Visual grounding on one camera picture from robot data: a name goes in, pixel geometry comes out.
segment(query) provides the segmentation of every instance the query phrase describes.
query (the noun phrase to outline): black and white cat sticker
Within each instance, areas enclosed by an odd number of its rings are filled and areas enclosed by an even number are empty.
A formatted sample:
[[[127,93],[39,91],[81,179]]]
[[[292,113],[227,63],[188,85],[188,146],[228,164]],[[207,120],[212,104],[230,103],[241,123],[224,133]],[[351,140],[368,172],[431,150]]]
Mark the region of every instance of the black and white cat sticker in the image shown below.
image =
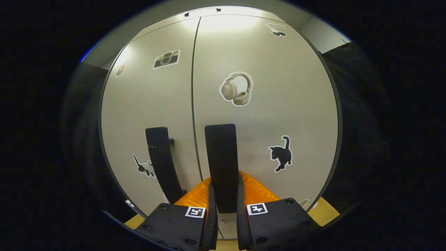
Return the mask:
[[[153,170],[153,166],[152,163],[150,163],[150,161],[147,161],[147,163],[139,163],[138,159],[136,158],[136,156],[133,154],[133,158],[135,159],[135,162],[138,166],[138,171],[140,173],[144,173],[145,175],[152,177],[152,178],[156,178],[155,176],[155,171]]]
[[[266,25],[268,28],[271,29],[271,33],[272,33],[272,34],[274,34],[274,35],[276,35],[276,36],[278,36],[278,37],[286,37],[286,34],[285,34],[285,33],[283,33],[283,32],[281,32],[281,31],[278,31],[278,30],[275,29],[275,28],[277,28],[277,27],[281,27],[281,28],[286,29],[285,26],[283,26],[283,25],[278,25],[278,24],[273,24],[273,23],[266,23],[265,25]]]
[[[274,172],[280,172],[285,170],[287,166],[291,166],[291,160],[293,158],[293,153],[289,148],[290,139],[288,135],[283,135],[282,140],[285,140],[284,146],[270,146],[268,149],[271,151],[270,160],[277,160],[279,165],[274,169]]]

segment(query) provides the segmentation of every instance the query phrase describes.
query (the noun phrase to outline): black plastic mount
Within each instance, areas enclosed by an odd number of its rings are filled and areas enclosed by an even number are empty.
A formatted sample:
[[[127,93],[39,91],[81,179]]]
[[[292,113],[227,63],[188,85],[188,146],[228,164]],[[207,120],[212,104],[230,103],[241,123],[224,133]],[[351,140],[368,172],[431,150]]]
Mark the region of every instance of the black plastic mount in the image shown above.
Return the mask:
[[[249,215],[248,207],[252,213],[267,213]],[[296,249],[322,229],[293,198],[247,205],[245,210],[254,251]]]
[[[186,191],[181,189],[178,181],[170,151],[170,145],[173,145],[175,141],[173,138],[169,138],[167,127],[147,128],[145,136],[153,170],[164,195],[173,204],[186,194]]]
[[[235,125],[207,125],[204,133],[218,211],[236,213],[239,165]]]
[[[197,216],[202,217],[191,217],[190,209],[200,212]],[[202,210],[161,203],[136,232],[150,242],[156,242],[169,249],[183,251],[216,249],[217,210],[212,183],[209,184],[208,210],[201,214]]]

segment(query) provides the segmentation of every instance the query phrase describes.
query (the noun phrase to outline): headphones sticker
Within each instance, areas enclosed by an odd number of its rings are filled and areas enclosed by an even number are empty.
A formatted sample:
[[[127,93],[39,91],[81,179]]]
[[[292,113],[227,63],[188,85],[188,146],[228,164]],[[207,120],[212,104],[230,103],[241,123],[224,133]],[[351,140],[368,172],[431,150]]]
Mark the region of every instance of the headphones sticker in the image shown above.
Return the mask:
[[[138,171],[140,173],[144,173],[145,175],[147,175],[149,177],[156,178],[155,171],[154,171],[152,163],[150,163],[150,161],[147,161],[147,163],[139,163],[138,159],[136,158],[136,156],[134,154],[133,154],[133,158],[135,159],[135,162],[138,166]]]
[[[155,64],[153,65],[153,69],[155,70],[158,68],[163,68],[166,66],[177,64],[179,59],[180,59],[179,50],[166,52],[163,55],[157,56],[155,58]]]
[[[281,31],[278,31],[278,30],[275,29],[275,28],[277,28],[277,27],[281,27],[281,28],[286,29],[285,26],[283,26],[283,25],[277,25],[277,24],[273,24],[273,23],[266,23],[265,25],[266,25],[268,28],[271,29],[271,33],[272,33],[272,34],[274,34],[274,35],[276,35],[276,36],[278,36],[278,37],[286,37],[286,34],[285,34],[285,33],[283,33],[283,32],[281,32]]]
[[[115,74],[115,78],[119,77],[121,75],[121,73],[124,71],[125,69],[125,65],[127,64],[127,60],[121,65],[121,67],[119,67],[118,71]]]
[[[288,135],[283,135],[282,140],[285,140],[284,146],[270,146],[268,149],[270,152],[270,160],[277,160],[279,165],[274,169],[274,172],[280,172],[281,170],[285,170],[286,166],[291,166],[291,160],[293,159],[293,153],[289,148],[289,144],[291,140]]]
[[[240,91],[241,89],[244,89],[244,85],[243,81],[238,81],[240,78],[235,79],[238,76],[242,76],[246,79],[246,91]],[[248,105],[249,101],[251,101],[251,92],[253,88],[254,82],[252,81],[251,76],[246,72],[236,71],[229,74],[229,76],[223,80],[219,92],[225,101],[231,102],[233,106],[243,107]]]

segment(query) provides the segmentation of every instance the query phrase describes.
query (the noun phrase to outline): white cabinet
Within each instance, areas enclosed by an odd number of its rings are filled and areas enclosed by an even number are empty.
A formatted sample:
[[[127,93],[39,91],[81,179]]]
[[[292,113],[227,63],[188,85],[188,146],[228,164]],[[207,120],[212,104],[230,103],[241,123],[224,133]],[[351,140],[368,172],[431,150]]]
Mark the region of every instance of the white cabinet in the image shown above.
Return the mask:
[[[205,126],[233,123],[239,170],[280,198],[308,199],[304,207],[308,209],[328,178],[338,137],[335,96],[315,51],[286,23],[241,15],[208,16],[198,27],[193,70],[203,178],[210,176]],[[253,81],[251,99],[243,107],[219,93],[223,80],[238,71]],[[242,82],[236,83],[238,92],[246,90]],[[290,138],[292,164],[275,172],[279,162],[271,160],[268,147],[285,146],[284,135]],[[236,238],[235,222],[232,226],[231,221],[221,222],[231,217],[235,214],[219,215],[224,238]]]
[[[171,151],[183,189],[190,190],[201,181],[191,100],[192,54],[198,21],[194,18],[177,22],[129,43],[118,56],[105,86],[101,108],[105,153],[121,188],[146,215],[165,202],[157,179],[145,171],[139,172],[133,158],[135,155],[150,169],[146,128],[168,128],[169,137],[175,140]],[[176,64],[153,69],[157,57],[172,51],[179,51]]]

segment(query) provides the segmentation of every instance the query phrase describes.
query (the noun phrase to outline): black fabric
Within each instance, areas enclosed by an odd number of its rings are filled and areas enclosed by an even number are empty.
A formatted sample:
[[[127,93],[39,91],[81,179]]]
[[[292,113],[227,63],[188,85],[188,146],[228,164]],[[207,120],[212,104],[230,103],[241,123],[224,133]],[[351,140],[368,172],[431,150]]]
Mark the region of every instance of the black fabric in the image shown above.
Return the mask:
[[[322,197],[341,214],[380,187],[390,165],[392,104],[372,63],[353,42],[323,54],[342,109],[336,170]]]
[[[62,108],[62,149],[68,162],[66,175],[98,199],[92,210],[106,210],[125,222],[135,213],[108,170],[99,139],[99,102],[107,72],[86,63],[74,72]]]

